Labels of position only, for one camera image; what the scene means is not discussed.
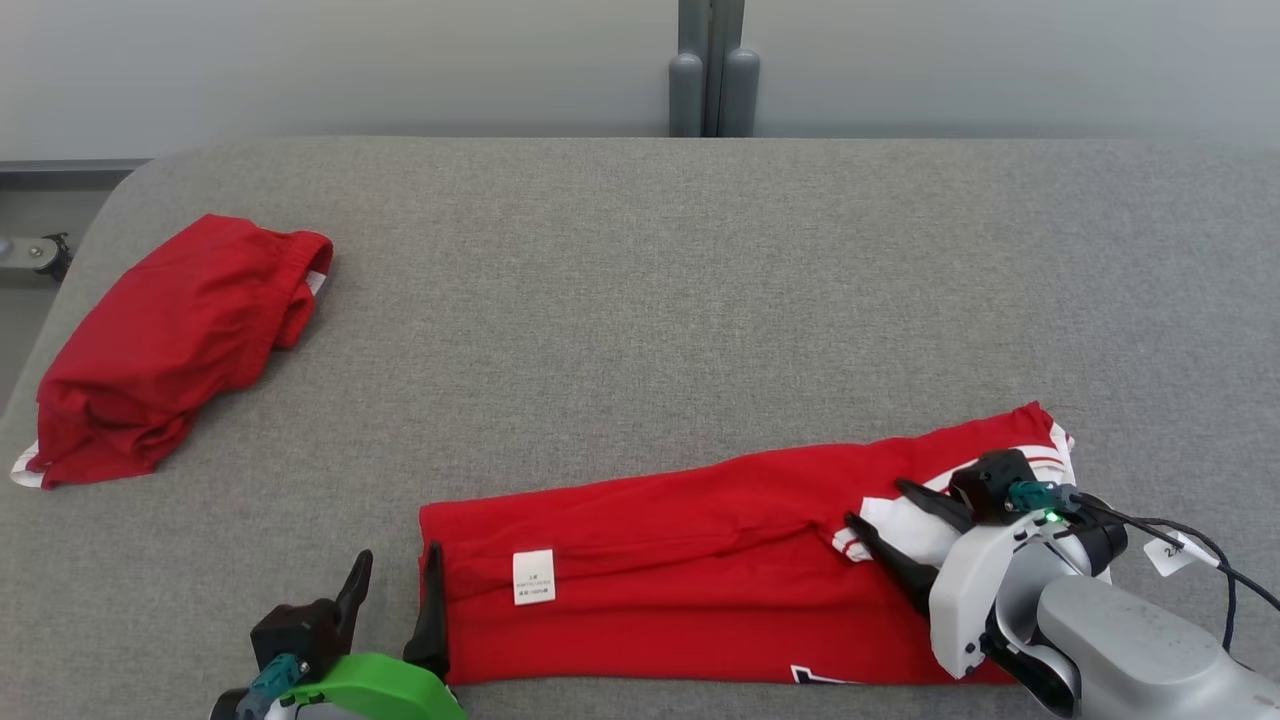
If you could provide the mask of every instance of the gray table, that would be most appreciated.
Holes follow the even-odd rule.
[[[915,434],[1037,398],[1078,438],[1088,489],[1199,527],[1280,587],[1280,154],[330,138],[173,155],[93,223],[0,424],[6,464],[79,319],[204,213],[324,232],[333,275],[300,347],[212,402],[161,471],[0,487],[5,719],[204,717],[251,676],[250,626],[335,592],[364,547],[378,561],[356,646],[398,652],[428,501]],[[1220,630],[1216,574],[1161,580],[1144,562],[1132,552],[1117,582]],[[1275,676],[1277,646],[1277,618],[1244,594],[1236,655]],[[460,694],[477,719],[1038,716],[1010,688]]]

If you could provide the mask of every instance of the red fabric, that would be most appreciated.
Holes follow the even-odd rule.
[[[872,445],[421,509],[444,547],[456,684],[549,675],[952,682],[874,562],[832,547],[864,496],[992,450],[1052,447],[1038,404]],[[512,553],[552,548],[556,600],[516,606]],[[973,682],[1007,683],[992,664]]]
[[[328,274],[333,243],[205,215],[129,269],[45,373],[44,487],[151,473],[214,395],[252,386],[271,348],[311,318],[308,270]]]

